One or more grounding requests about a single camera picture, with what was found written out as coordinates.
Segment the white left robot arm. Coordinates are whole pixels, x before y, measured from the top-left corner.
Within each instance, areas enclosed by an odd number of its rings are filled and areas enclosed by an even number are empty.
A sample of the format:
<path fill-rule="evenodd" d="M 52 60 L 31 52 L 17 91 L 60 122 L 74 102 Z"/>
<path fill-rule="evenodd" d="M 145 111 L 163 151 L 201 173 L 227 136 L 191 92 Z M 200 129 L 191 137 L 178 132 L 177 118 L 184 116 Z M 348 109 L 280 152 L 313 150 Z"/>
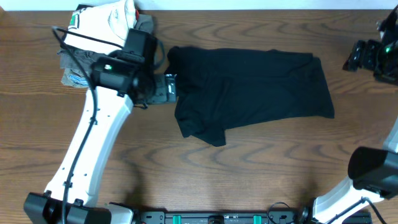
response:
<path fill-rule="evenodd" d="M 139 223 L 137 211 L 120 203 L 97 206 L 106 163 L 136 103 L 176 100 L 175 75 L 154 74 L 144 57 L 100 57 L 91 66 L 95 89 L 60 168 L 42 194 L 30 193 L 24 211 L 32 223 Z"/>

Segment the black t-shirt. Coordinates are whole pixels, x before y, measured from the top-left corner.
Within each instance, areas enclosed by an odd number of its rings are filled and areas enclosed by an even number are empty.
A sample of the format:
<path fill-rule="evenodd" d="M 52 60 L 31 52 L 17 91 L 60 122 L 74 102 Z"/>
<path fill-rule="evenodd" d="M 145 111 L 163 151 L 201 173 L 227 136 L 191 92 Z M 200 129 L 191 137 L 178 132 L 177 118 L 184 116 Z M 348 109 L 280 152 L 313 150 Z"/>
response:
<path fill-rule="evenodd" d="M 185 138 L 220 147 L 228 129 L 335 116 L 321 61 L 311 53 L 173 47 L 167 58 L 178 97 L 175 119 Z"/>

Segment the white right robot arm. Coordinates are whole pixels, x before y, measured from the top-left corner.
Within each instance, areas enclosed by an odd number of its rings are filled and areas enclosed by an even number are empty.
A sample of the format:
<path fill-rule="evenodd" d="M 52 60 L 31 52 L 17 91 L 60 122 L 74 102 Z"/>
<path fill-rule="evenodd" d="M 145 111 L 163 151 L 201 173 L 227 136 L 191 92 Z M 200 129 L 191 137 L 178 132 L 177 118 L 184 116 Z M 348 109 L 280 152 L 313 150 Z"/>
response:
<path fill-rule="evenodd" d="M 397 84 L 397 9 L 377 24 L 381 39 L 358 41 L 343 69 L 362 68 L 377 81 Z M 381 149 L 358 147 L 348 164 L 348 175 L 325 195 L 303 207 L 294 223 L 343 223 L 363 208 L 397 196 L 397 126 Z"/>

